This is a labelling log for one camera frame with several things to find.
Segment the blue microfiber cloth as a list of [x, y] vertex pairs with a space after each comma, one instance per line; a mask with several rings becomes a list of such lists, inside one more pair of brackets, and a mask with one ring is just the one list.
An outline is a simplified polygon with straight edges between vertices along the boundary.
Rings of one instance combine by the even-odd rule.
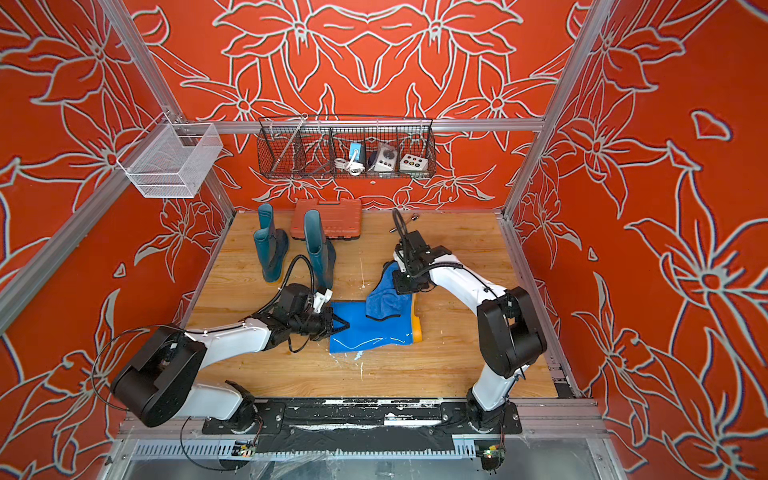
[[368, 319], [383, 322], [401, 317], [410, 307], [411, 297], [401, 295], [394, 285], [394, 273], [399, 271], [395, 261], [386, 263], [379, 283], [365, 301], [365, 316]]

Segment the teal rubber boot orange sole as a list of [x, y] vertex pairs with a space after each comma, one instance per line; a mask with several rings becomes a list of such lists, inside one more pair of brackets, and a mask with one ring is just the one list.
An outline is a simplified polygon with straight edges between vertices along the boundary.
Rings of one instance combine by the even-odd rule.
[[275, 283], [281, 278], [282, 265], [289, 247], [287, 233], [275, 225], [273, 207], [261, 204], [257, 209], [259, 229], [253, 234], [262, 275], [267, 283]]

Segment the blue rubber boot orange sole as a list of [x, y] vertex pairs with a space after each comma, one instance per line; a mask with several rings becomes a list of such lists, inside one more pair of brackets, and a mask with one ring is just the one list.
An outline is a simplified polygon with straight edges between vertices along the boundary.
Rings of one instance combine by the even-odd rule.
[[399, 313], [382, 321], [366, 314], [363, 301], [332, 302], [331, 307], [333, 313], [340, 318], [334, 321], [335, 327], [343, 327], [343, 322], [349, 324], [348, 328], [331, 335], [331, 354], [357, 353], [388, 345], [407, 346], [423, 340], [413, 296], [405, 297]]

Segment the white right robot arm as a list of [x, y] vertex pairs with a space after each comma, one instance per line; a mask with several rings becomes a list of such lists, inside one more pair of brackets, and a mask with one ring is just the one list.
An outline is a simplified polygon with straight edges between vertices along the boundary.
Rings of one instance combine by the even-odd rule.
[[396, 292], [441, 287], [476, 314], [484, 367], [467, 394], [467, 419], [475, 430], [489, 431], [502, 422], [510, 391], [547, 350], [533, 300], [521, 287], [506, 289], [483, 278], [447, 248], [430, 247], [417, 231], [397, 233]]

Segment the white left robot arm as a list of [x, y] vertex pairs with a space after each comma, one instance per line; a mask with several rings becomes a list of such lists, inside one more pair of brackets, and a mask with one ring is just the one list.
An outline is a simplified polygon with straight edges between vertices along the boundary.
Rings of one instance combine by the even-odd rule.
[[115, 377], [110, 392], [150, 428], [181, 417], [205, 417], [243, 433], [260, 420], [256, 399], [234, 381], [205, 384], [201, 370], [223, 360], [259, 353], [288, 342], [293, 334], [319, 341], [350, 324], [330, 307], [289, 313], [257, 312], [214, 330], [161, 325]]

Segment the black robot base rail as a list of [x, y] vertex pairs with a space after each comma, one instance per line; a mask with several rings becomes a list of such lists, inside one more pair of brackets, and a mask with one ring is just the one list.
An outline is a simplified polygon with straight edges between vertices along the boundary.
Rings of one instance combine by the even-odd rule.
[[261, 400], [251, 426], [238, 432], [223, 420], [207, 419], [202, 432], [222, 436], [222, 457], [300, 456], [339, 459], [464, 459], [498, 447], [522, 431], [515, 404], [481, 413], [463, 399], [287, 399]]

